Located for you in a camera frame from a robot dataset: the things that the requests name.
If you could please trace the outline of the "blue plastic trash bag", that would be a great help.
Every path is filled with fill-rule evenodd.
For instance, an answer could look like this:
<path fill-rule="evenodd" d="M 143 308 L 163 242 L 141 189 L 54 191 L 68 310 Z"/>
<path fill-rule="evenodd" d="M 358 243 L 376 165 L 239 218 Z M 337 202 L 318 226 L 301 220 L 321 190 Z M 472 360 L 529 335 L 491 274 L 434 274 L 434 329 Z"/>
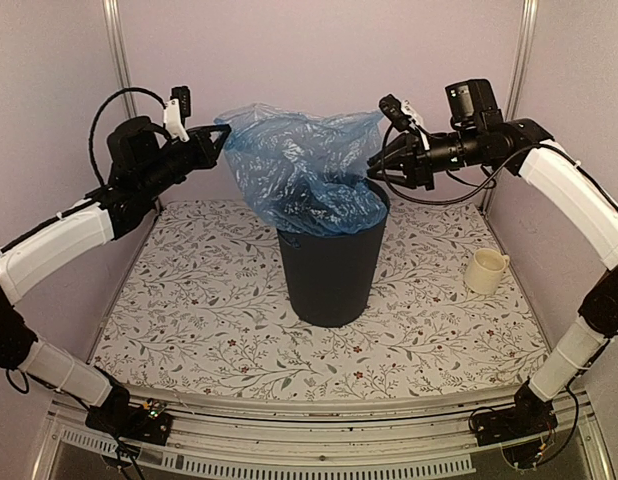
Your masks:
<path fill-rule="evenodd" d="M 254 103 L 220 114 L 224 156 L 244 201 L 266 224 L 317 237 L 374 227 L 388 209 L 366 183 L 380 148 L 379 111 L 321 117 Z"/>

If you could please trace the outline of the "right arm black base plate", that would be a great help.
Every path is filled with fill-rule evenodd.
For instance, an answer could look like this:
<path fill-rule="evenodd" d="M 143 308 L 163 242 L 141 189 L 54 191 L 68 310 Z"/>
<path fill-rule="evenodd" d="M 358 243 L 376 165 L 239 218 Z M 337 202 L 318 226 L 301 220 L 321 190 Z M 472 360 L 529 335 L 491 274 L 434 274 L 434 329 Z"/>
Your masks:
<path fill-rule="evenodd" d="M 468 418 L 468 428 L 479 446 L 493 445 L 549 433 L 558 426 L 552 405 L 479 407 Z"/>

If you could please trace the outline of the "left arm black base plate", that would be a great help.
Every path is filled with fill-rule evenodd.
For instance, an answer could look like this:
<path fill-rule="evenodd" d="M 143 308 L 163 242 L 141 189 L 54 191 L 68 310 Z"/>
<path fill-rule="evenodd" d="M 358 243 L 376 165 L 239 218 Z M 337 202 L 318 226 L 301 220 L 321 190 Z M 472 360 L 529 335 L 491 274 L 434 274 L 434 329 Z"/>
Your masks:
<path fill-rule="evenodd" d="M 165 446 L 173 421 L 174 417 L 166 411 L 156 412 L 152 406 L 145 409 L 122 400 L 90 407 L 85 425 L 113 438 Z"/>

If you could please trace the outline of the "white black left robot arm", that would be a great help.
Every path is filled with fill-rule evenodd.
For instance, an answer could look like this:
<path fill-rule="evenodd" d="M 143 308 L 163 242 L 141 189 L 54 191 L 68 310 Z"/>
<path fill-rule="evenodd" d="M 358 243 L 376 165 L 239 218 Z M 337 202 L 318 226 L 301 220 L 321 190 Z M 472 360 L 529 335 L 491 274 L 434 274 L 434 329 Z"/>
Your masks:
<path fill-rule="evenodd" d="M 0 247 L 0 368 L 73 397 L 90 416 L 117 434 L 137 426 L 128 389 L 102 369 L 59 348 L 28 327 L 17 306 L 27 295 L 55 301 L 69 316 L 87 297 L 75 291 L 41 289 L 46 279 L 87 252 L 140 227 L 158 197 L 195 170 L 216 166 L 231 128 L 227 124 L 187 129 L 181 114 L 162 124 L 131 118 L 107 144 L 110 176 L 71 208 Z"/>

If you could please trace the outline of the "dark grey trash bin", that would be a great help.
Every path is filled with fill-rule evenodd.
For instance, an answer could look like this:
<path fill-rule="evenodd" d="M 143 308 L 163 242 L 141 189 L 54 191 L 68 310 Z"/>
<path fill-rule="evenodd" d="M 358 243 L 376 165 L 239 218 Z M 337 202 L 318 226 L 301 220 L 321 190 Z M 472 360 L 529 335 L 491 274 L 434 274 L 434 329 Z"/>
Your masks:
<path fill-rule="evenodd" d="M 387 216 L 354 235 L 315 237 L 279 230 L 291 307 L 313 326 L 339 328 L 368 304 Z"/>

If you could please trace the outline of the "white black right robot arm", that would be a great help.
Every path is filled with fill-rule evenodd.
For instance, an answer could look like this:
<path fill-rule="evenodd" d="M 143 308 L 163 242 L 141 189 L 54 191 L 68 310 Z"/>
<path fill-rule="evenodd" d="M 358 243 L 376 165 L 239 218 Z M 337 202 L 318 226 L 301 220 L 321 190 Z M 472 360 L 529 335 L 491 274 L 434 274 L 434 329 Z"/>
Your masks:
<path fill-rule="evenodd" d="M 430 133 L 406 100 L 382 97 L 379 109 L 389 122 L 379 152 L 368 161 L 367 175 L 384 182 L 396 196 L 434 187 L 439 172 L 465 167 L 508 171 L 537 190 L 578 234 L 597 261 L 601 278 L 586 293 L 573 323 L 539 369 L 516 391 L 513 404 L 475 415 L 477 435 L 521 437 L 556 427 L 552 402 L 558 393 L 593 366 L 618 336 L 618 203 L 573 159 L 555 137 L 530 118 L 506 119 L 486 79 L 446 86 L 450 109 L 448 133 Z"/>

